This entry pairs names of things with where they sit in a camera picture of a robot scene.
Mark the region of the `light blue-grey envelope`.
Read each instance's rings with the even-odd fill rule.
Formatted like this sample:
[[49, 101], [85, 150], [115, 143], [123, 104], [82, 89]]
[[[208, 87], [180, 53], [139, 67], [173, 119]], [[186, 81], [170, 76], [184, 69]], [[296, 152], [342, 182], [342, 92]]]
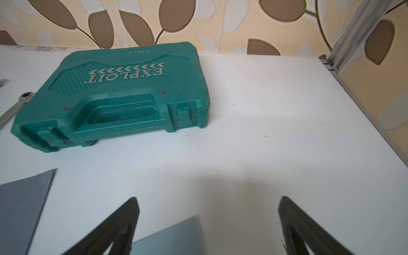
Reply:
[[134, 242], [132, 255], [206, 255], [200, 217], [195, 215]]

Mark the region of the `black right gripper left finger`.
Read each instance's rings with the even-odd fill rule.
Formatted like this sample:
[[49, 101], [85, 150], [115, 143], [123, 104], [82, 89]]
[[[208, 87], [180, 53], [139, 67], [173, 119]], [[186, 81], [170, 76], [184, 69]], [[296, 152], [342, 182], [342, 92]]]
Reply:
[[140, 208], [131, 197], [86, 237], [65, 252], [66, 255], [129, 255]]

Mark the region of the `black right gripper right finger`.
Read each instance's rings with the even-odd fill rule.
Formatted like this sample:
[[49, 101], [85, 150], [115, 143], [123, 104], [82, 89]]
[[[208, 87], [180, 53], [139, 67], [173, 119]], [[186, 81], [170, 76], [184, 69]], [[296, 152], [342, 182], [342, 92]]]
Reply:
[[288, 255], [351, 255], [289, 197], [283, 196], [278, 213]]

